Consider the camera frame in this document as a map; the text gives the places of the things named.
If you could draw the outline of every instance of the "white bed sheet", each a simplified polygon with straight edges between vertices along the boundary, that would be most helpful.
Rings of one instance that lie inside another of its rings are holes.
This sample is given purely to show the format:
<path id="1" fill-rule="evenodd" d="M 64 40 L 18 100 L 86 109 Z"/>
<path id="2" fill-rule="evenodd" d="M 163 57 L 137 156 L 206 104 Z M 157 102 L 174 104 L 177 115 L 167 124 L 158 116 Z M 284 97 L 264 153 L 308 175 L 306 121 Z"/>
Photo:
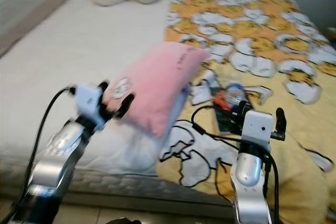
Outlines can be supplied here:
<path id="1" fill-rule="evenodd" d="M 0 60 L 0 159 L 26 163 L 43 113 L 54 94 L 69 84 L 115 80 L 132 62 L 163 41 L 169 0 L 142 5 L 134 0 L 112 7 L 67 0 Z M 63 95 L 46 121 L 38 152 L 69 117 L 74 100 Z M 122 143 L 114 123 L 94 135 L 79 168 L 112 174 L 155 174 L 160 141 Z"/>

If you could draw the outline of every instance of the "yellow blanket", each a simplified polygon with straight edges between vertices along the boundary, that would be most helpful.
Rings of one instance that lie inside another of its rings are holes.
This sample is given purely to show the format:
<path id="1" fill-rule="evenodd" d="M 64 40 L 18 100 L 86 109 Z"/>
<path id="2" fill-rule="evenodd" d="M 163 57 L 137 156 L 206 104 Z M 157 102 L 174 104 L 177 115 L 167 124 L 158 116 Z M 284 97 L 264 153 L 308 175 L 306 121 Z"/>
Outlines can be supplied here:
<path id="1" fill-rule="evenodd" d="M 336 51 L 326 38 L 295 0 L 171 0 L 167 22 L 166 40 L 205 48 L 212 57 L 192 81 L 181 121 L 157 164 L 158 175 L 233 198 L 229 170 L 236 148 L 201 138 L 189 120 L 197 108 L 211 104 L 209 88 L 224 87 L 226 77 L 239 70 L 255 109 L 275 115 L 276 108 L 282 107 L 287 118 L 285 142 L 271 141 L 280 176 L 282 221 L 322 223 L 328 207 L 336 211 L 332 165 L 336 161 Z M 218 133 L 213 118 L 213 111 L 206 110 L 196 121 Z M 273 186 L 271 173 L 271 206 Z"/>

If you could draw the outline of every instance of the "small pink pillow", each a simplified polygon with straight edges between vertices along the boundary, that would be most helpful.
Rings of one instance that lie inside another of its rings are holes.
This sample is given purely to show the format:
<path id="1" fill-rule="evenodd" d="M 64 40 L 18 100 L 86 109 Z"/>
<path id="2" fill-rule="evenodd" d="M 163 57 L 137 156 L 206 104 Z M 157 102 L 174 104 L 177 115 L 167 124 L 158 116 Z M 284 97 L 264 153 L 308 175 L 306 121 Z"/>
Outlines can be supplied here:
<path id="1" fill-rule="evenodd" d="M 209 56 L 205 50 L 185 44 L 160 43 L 108 87 L 103 101 L 110 110 L 116 110 L 133 93 L 135 98 L 126 115 L 161 137 L 177 95 Z"/>

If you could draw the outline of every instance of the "floor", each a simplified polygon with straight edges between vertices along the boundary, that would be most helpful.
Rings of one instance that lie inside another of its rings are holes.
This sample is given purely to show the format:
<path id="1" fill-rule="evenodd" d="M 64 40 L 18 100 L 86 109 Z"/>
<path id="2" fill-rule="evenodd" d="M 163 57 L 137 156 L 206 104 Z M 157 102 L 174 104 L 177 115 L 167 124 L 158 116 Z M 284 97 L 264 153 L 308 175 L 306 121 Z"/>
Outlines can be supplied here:
<path id="1" fill-rule="evenodd" d="M 2 199 L 0 205 L 0 220 L 9 212 L 12 200 Z M 230 224 L 225 219 L 193 217 L 184 215 L 168 215 L 151 212 L 129 211 L 112 208 L 84 207 L 76 205 L 61 205 L 53 224 L 106 224 L 107 222 L 127 217 L 139 220 L 142 224 Z"/>

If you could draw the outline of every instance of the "plastic water bottle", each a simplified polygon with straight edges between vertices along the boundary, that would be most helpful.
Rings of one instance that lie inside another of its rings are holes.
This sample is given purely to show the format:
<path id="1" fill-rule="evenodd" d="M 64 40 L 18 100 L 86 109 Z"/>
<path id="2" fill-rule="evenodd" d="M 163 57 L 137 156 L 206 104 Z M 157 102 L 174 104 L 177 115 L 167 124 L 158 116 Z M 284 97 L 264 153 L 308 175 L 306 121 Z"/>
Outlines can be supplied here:
<path id="1" fill-rule="evenodd" d="M 226 85 L 226 103 L 232 111 L 236 111 L 239 103 L 246 101 L 244 87 L 240 84 L 239 73 L 227 76 Z"/>

